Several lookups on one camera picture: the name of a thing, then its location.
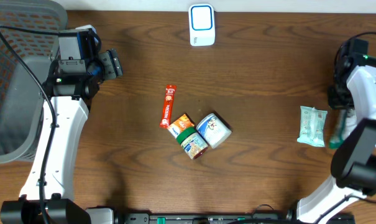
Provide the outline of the grey plastic mesh basket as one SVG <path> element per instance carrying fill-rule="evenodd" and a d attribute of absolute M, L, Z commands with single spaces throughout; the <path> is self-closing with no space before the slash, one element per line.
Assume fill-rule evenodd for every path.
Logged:
<path fill-rule="evenodd" d="M 66 10 L 54 1 L 0 1 L 1 33 L 40 82 L 59 53 L 58 39 L 21 29 L 66 29 Z M 33 161 L 44 99 L 31 76 L 0 39 L 0 164 Z"/>

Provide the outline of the green white tape bag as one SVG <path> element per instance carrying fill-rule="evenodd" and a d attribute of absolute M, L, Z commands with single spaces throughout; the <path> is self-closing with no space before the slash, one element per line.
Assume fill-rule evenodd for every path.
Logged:
<path fill-rule="evenodd" d="M 341 110 L 334 132 L 329 141 L 329 147 L 331 149 L 338 149 L 356 126 L 357 116 L 355 109 Z"/>

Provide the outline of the light teal snack packet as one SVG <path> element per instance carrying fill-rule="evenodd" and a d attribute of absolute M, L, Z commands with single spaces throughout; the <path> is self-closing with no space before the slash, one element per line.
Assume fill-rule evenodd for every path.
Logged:
<path fill-rule="evenodd" d="M 327 111 L 300 106 L 300 133 L 298 142 L 314 147 L 324 147 L 324 124 Z"/>

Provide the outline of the red coffee stick sachet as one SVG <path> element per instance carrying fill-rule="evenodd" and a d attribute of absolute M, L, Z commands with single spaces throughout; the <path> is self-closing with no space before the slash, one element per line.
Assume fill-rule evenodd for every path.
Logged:
<path fill-rule="evenodd" d="M 170 125 L 176 89 L 177 89 L 176 85 L 166 86 L 165 98 L 163 102 L 162 118 L 160 121 L 161 128 L 167 128 Z"/>

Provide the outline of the orange small packet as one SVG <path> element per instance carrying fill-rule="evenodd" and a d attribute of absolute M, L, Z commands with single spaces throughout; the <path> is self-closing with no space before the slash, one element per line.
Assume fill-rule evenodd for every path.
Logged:
<path fill-rule="evenodd" d="M 177 138 L 184 130 L 190 127 L 194 127 L 194 123 L 187 116 L 183 114 L 178 119 L 176 119 L 172 124 L 170 124 L 167 130 L 172 134 L 174 138 Z"/>

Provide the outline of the green lid jar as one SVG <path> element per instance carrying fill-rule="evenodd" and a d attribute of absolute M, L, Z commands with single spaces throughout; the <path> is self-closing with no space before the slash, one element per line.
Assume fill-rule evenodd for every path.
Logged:
<path fill-rule="evenodd" d="M 208 149 L 208 144 L 194 127 L 186 128 L 180 133 L 177 142 L 192 160 L 200 157 Z"/>

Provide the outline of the white blue tub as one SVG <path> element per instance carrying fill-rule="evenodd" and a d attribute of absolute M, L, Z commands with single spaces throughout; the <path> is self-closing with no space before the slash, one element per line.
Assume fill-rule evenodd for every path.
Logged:
<path fill-rule="evenodd" d="M 214 113 L 202 119 L 196 129 L 213 149 L 222 144 L 232 133 Z"/>

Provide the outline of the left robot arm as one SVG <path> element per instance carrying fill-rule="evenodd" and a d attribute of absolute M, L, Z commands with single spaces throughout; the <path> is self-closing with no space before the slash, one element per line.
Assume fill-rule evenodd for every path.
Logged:
<path fill-rule="evenodd" d="M 86 101 L 99 84 L 122 76 L 115 49 L 89 62 L 55 60 L 44 82 L 50 103 L 43 105 L 43 124 L 34 163 L 19 198 L 5 201 L 2 223 L 123 223 L 111 207 L 83 209 L 74 201 L 73 173 L 83 126 Z"/>

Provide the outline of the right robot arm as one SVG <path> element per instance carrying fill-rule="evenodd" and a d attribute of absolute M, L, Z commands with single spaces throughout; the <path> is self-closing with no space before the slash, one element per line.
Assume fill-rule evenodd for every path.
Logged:
<path fill-rule="evenodd" d="M 357 124 L 335 151 L 330 176 L 298 201 L 295 220 L 327 223 L 350 204 L 376 194 L 376 58 L 350 54 L 339 59 L 336 80 L 346 79 Z"/>

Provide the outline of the white barcode scanner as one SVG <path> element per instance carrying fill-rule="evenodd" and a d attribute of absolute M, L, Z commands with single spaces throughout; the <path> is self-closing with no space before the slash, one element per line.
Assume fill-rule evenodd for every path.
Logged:
<path fill-rule="evenodd" d="M 190 44 L 205 47 L 215 43 L 214 8 L 210 4 L 194 4 L 188 10 Z"/>

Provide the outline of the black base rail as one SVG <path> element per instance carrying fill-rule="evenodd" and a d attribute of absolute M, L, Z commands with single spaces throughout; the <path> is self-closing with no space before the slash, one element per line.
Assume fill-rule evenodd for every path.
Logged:
<path fill-rule="evenodd" d="M 111 207 L 91 207 L 86 212 L 91 218 L 91 223 L 120 223 L 120 224 L 225 224 L 236 221 L 254 220 L 256 223 L 273 223 L 274 221 L 286 221 L 291 223 L 292 218 L 284 219 L 282 214 L 276 211 L 240 214 L 151 214 L 147 212 L 122 213 Z"/>

